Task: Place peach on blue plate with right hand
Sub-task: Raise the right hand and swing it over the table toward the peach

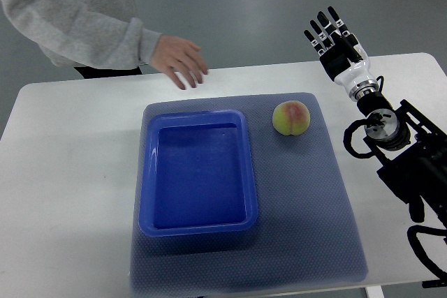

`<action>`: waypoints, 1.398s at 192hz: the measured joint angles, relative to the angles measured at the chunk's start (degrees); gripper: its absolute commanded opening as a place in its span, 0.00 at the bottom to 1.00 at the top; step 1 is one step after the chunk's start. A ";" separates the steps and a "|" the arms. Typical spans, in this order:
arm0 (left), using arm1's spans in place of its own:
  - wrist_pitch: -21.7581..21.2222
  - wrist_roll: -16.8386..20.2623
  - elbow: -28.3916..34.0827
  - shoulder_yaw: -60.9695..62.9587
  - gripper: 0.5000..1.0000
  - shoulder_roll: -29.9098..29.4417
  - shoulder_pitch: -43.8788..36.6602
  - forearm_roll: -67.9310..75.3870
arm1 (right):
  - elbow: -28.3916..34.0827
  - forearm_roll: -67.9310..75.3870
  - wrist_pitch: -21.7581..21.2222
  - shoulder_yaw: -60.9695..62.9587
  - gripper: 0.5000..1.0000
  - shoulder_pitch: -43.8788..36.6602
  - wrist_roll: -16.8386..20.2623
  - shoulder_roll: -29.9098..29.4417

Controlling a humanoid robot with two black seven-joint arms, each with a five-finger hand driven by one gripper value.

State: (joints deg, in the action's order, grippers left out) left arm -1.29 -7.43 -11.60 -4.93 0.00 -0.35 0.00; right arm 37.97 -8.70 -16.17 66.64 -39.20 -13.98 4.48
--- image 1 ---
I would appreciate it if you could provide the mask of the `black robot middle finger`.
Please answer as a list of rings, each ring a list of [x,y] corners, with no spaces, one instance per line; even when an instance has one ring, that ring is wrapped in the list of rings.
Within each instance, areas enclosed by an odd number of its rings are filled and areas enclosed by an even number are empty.
[[[331,43],[338,43],[341,40],[341,34],[337,29],[336,24],[334,25],[333,22],[328,19],[324,12],[318,12],[317,20],[323,28],[323,32],[331,40]]]

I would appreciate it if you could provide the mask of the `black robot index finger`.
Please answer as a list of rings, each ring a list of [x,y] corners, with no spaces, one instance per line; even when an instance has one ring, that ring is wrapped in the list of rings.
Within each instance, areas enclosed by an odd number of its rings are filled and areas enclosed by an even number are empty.
[[[331,15],[332,19],[335,21],[340,34],[343,36],[348,36],[351,32],[349,31],[343,20],[340,18],[337,11],[332,6],[328,6],[328,12]]]

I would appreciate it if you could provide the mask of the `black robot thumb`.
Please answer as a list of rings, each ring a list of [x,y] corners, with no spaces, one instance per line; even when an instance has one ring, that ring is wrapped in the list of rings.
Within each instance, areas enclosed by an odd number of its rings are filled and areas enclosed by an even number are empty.
[[[334,32],[335,52],[338,57],[348,59],[352,63],[362,60],[360,53],[355,49],[357,38],[350,31]]]

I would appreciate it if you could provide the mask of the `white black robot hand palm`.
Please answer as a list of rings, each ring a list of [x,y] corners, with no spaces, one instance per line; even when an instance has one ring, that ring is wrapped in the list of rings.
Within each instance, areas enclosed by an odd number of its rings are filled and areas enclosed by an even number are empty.
[[[331,43],[329,49],[325,48],[325,53],[319,59],[328,77],[335,84],[344,87],[349,96],[365,96],[377,92],[379,83],[369,71],[370,62],[366,51],[359,42],[355,49],[362,57],[358,63],[338,57],[335,52],[335,43]]]

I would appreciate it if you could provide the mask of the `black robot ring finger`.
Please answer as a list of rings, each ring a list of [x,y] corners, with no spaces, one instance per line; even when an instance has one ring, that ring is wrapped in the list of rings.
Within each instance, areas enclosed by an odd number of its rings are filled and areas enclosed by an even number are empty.
[[[311,20],[310,25],[312,29],[315,31],[315,33],[318,35],[319,39],[321,40],[325,48],[329,49],[331,47],[331,40],[326,36],[326,34],[323,32],[323,30],[320,28],[317,22]]]

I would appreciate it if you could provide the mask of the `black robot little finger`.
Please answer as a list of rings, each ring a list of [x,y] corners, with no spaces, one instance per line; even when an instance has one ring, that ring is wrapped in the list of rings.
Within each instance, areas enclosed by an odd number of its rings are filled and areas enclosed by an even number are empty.
[[[317,54],[321,57],[325,53],[324,46],[322,46],[322,44],[319,43],[319,41],[312,35],[310,31],[304,30],[304,35],[311,43],[312,47],[315,49]]]

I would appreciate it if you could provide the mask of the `grey sweater forearm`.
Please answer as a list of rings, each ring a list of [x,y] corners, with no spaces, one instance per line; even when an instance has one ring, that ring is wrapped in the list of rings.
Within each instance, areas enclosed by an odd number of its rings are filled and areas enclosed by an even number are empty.
[[[128,22],[88,9],[80,0],[1,0],[25,37],[76,64],[130,69],[148,64],[161,34],[138,18]]]

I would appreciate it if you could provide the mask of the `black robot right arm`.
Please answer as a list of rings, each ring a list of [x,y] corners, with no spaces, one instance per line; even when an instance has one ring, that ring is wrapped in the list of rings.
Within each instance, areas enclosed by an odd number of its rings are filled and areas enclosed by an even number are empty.
[[[389,103],[383,78],[370,73],[366,51],[333,7],[310,25],[304,34],[326,74],[363,115],[344,131],[345,150],[379,160],[379,178],[408,205],[412,221],[422,223],[428,205],[445,224],[446,134],[408,101],[398,108]]]

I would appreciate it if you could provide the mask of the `person's bare hand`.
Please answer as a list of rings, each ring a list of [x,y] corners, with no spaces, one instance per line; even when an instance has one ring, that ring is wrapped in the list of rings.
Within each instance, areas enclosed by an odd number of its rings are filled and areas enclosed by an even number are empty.
[[[190,40],[162,35],[149,64],[166,75],[178,89],[186,89],[183,80],[191,88],[196,88],[208,74],[207,64],[200,51],[201,48]]]

